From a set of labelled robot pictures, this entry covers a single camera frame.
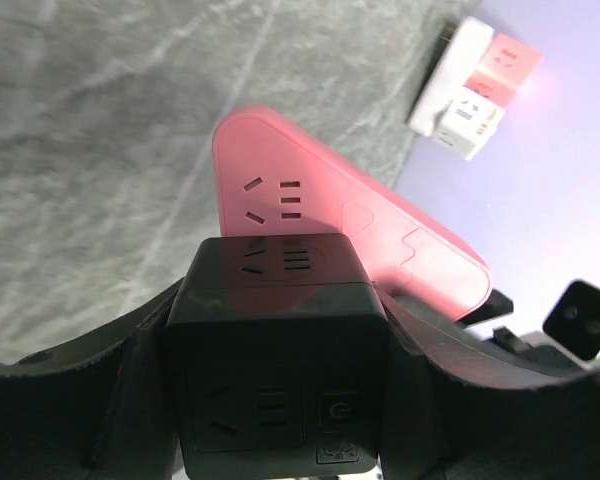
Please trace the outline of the black cube plug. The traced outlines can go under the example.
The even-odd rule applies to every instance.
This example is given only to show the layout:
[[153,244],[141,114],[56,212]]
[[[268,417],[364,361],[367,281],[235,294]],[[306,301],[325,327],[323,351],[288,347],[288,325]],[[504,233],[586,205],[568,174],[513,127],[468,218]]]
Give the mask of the black cube plug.
[[203,241],[164,345],[188,477],[375,467],[388,325],[345,235]]

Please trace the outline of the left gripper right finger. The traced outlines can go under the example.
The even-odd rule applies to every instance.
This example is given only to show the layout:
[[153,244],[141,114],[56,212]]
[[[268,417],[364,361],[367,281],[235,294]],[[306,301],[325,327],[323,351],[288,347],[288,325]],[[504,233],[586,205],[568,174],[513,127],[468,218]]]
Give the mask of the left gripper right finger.
[[600,479],[600,366],[482,341],[381,295],[387,479]]

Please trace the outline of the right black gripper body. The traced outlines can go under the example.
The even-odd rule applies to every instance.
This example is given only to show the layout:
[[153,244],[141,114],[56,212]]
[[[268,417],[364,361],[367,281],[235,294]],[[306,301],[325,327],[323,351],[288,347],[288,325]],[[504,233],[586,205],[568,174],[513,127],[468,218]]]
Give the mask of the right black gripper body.
[[600,380],[600,288],[571,281],[546,315],[517,327],[514,302],[489,280],[459,281],[459,323],[483,328],[464,365],[482,380]]

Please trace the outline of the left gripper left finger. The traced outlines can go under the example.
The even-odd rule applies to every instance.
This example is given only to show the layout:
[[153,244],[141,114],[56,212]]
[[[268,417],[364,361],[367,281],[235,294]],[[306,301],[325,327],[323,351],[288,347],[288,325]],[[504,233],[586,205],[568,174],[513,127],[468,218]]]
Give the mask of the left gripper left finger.
[[180,285],[0,363],[0,479],[169,479],[178,434],[161,337]]

